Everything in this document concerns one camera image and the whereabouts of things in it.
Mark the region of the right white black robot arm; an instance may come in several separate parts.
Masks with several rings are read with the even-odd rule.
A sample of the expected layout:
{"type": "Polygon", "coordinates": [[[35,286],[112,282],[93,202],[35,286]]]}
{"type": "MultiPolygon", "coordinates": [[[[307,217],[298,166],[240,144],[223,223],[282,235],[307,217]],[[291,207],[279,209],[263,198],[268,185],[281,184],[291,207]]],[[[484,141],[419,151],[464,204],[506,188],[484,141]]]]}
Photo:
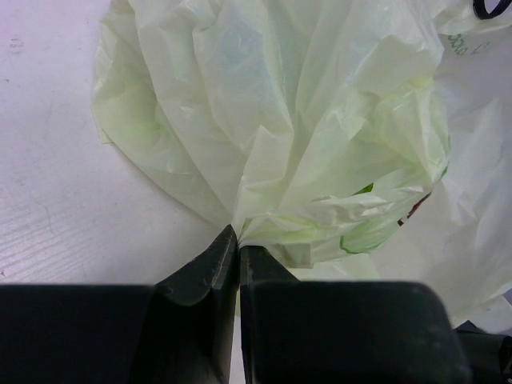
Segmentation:
{"type": "Polygon", "coordinates": [[[489,334],[466,321],[456,328],[473,372],[473,383],[511,383],[511,336],[489,334]]]}

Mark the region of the light green plastic bag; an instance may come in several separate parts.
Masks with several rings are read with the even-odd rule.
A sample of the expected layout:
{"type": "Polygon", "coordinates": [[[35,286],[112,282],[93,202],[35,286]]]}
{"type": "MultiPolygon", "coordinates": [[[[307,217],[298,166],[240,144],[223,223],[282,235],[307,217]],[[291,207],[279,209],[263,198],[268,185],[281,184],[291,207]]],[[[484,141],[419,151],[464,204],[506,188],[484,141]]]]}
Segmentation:
{"type": "Polygon", "coordinates": [[[305,280],[511,288],[511,4],[113,1],[98,129],[305,280]]]}

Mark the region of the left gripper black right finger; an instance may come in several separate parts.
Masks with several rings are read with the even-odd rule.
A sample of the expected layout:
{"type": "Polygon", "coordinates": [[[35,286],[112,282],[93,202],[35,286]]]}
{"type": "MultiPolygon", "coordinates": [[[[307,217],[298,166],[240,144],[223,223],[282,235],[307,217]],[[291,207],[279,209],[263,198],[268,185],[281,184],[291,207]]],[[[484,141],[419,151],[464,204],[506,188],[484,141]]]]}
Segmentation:
{"type": "Polygon", "coordinates": [[[417,282],[301,281],[260,246],[240,251],[248,383],[469,383],[440,298],[417,282]]]}

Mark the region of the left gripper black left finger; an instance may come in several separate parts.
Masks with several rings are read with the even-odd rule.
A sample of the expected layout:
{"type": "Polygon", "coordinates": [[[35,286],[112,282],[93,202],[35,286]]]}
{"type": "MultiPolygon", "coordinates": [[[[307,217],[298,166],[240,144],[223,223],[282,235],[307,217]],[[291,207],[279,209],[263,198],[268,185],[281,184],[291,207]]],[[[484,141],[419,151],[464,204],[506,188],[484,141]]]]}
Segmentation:
{"type": "Polygon", "coordinates": [[[155,285],[4,285],[1,380],[226,383],[237,288],[231,227],[155,285]]]}

